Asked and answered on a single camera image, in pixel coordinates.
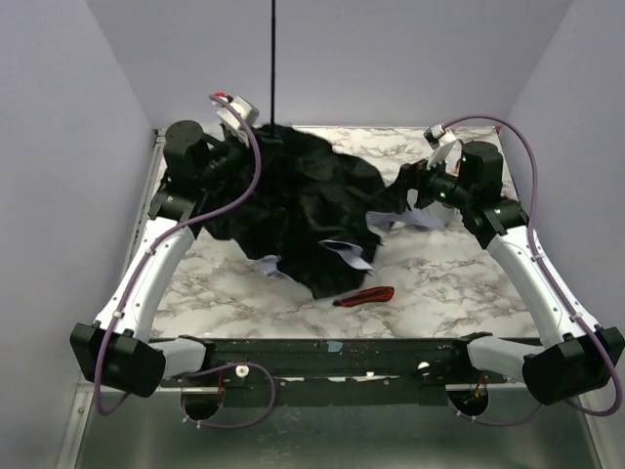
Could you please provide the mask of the red black utility knife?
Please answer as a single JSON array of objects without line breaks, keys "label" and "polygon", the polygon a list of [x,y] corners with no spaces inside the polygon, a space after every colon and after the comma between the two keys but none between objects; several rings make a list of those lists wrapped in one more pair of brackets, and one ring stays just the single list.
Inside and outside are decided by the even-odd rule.
[{"label": "red black utility knife", "polygon": [[352,308],[368,303],[386,303],[395,295],[395,289],[391,286],[376,286],[366,288],[347,296],[337,298],[332,302],[335,307]]}]

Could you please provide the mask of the lavender umbrella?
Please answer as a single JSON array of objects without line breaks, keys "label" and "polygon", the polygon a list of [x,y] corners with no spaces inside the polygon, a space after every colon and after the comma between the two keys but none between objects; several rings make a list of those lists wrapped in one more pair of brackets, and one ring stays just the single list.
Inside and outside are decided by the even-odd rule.
[{"label": "lavender umbrella", "polygon": [[323,138],[274,121],[254,134],[258,185],[239,207],[203,227],[217,240],[235,242],[267,275],[292,279],[315,299],[359,289],[373,270],[380,234],[394,224],[443,227],[426,209],[374,212],[374,195],[388,186],[380,171]]}]

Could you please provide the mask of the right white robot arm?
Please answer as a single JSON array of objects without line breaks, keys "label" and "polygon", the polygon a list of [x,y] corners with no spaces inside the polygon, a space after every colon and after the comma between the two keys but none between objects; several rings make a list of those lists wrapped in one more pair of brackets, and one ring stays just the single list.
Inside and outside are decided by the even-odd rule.
[{"label": "right white robot arm", "polygon": [[[537,402],[552,405],[605,386],[624,337],[615,327],[602,327],[566,287],[522,206],[503,194],[503,163],[496,146],[475,141],[462,145],[455,175],[444,162],[404,164],[376,194],[376,209],[403,214],[439,202],[459,211],[465,229],[512,281],[540,338],[529,346],[476,333],[460,340],[461,363],[519,381]],[[413,205],[409,191],[417,193]]]}]

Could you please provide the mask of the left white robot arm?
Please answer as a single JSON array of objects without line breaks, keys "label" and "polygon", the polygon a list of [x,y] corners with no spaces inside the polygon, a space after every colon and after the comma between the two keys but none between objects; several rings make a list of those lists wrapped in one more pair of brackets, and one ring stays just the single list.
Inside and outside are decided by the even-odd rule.
[{"label": "left white robot arm", "polygon": [[84,378],[125,396],[151,396],[162,381],[201,370],[208,346],[179,337],[150,344],[157,307],[205,222],[239,207],[258,185],[261,153],[252,124],[224,119],[214,140],[191,120],[165,132],[166,169],[147,211],[133,260],[90,324],[78,323],[70,346]]}]

